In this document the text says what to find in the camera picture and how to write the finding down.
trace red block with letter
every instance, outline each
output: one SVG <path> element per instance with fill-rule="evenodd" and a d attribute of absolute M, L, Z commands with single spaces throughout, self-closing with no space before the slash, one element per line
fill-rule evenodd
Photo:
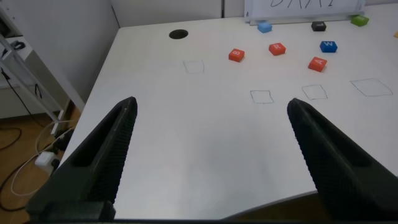
<path fill-rule="evenodd" d="M 242 61 L 244 57 L 244 51 L 239 49 L 233 49 L 231 53 L 229 53 L 229 59 L 235 62 Z"/>
<path fill-rule="evenodd" d="M 268 49 L 274 56 L 281 55 L 286 52 L 286 47 L 281 43 L 271 44 Z"/>
<path fill-rule="evenodd" d="M 314 57 L 308 66 L 309 69 L 322 72 L 328 61 L 322 58 Z"/>

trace round hole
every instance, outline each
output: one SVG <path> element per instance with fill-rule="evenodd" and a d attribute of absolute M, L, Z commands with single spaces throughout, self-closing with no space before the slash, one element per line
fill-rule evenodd
<path fill-rule="evenodd" d="M 171 39 L 182 39 L 188 35 L 188 31 L 186 30 L 174 30 L 169 34 Z"/>

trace white cable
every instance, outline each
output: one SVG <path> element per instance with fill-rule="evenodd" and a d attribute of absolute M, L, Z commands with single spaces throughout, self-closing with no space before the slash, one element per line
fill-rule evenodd
<path fill-rule="evenodd" d="M 47 149 L 49 149 L 51 146 L 53 146 L 53 144 L 60 138 L 64 137 L 66 133 L 68 133 L 69 131 L 73 130 L 74 127 L 70 128 L 68 131 L 65 131 L 63 134 L 61 134 L 59 137 L 57 137 L 50 145 L 48 145 L 47 147 L 45 147 L 43 150 L 41 150 L 39 152 L 39 150 L 37 149 L 37 145 L 39 143 L 39 137 L 43 134 L 44 130 L 47 129 L 48 127 L 50 127 L 51 125 L 55 124 L 55 123 L 69 123 L 72 121 L 76 121 L 77 119 L 74 120 L 69 120 L 69 121 L 58 121 L 58 122 L 51 122 L 50 124 L 48 124 L 46 127 L 43 128 L 43 130 L 41 130 L 40 134 L 37 136 L 36 138 L 36 142 L 35 142 L 35 149 L 36 149 L 36 154 L 34 156 L 32 156 L 30 159 L 28 159 L 19 169 L 18 171 L 15 173 L 14 177 L 12 178 L 12 182 L 11 182 L 11 192 L 19 197 L 23 197 L 23 196 L 28 196 L 28 195 L 32 195 L 34 193 L 36 193 L 36 191 L 38 191 L 40 188 L 30 192 L 30 193 L 26 193 L 26 194 L 18 194 L 14 191 L 14 182 L 17 179 L 17 176 L 19 174 L 19 172 L 22 170 L 22 168 L 24 168 L 26 166 L 26 164 L 28 164 L 32 159 L 34 159 L 36 156 L 39 156 L 42 152 L 46 151 Z"/>
<path fill-rule="evenodd" d="M 39 140 L 40 140 L 41 135 L 44 133 L 44 131 L 45 131 L 47 128 L 51 127 L 51 125 L 56 124 L 56 123 L 57 123 L 57 124 L 58 124 L 58 123 L 69 123 L 69 122 L 73 122 L 73 121 L 77 121 L 77 119 L 69 120 L 69 121 L 51 122 L 50 124 L 46 125 L 46 127 L 44 127 L 44 128 L 41 130 L 41 132 L 39 133 L 39 135 L 38 135 L 37 138 L 36 138 L 36 141 L 35 141 L 35 150 L 36 150 L 36 154 L 37 154 L 37 155 L 40 155 L 40 152 L 39 152 Z"/>

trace green block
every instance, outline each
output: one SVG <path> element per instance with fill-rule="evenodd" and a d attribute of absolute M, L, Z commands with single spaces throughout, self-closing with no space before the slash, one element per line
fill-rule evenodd
<path fill-rule="evenodd" d="M 366 24 L 368 24 L 368 22 L 369 22 L 369 18 L 366 16 L 362 16 L 362 15 L 354 16 L 351 19 L 351 23 L 354 25 L 357 25 L 359 27 L 365 26 Z"/>

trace power adapter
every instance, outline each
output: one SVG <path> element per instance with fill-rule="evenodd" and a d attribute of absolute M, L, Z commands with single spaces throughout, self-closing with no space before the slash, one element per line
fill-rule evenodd
<path fill-rule="evenodd" d="M 54 152 L 42 152 L 35 161 L 35 165 L 51 174 L 58 168 L 60 159 Z"/>

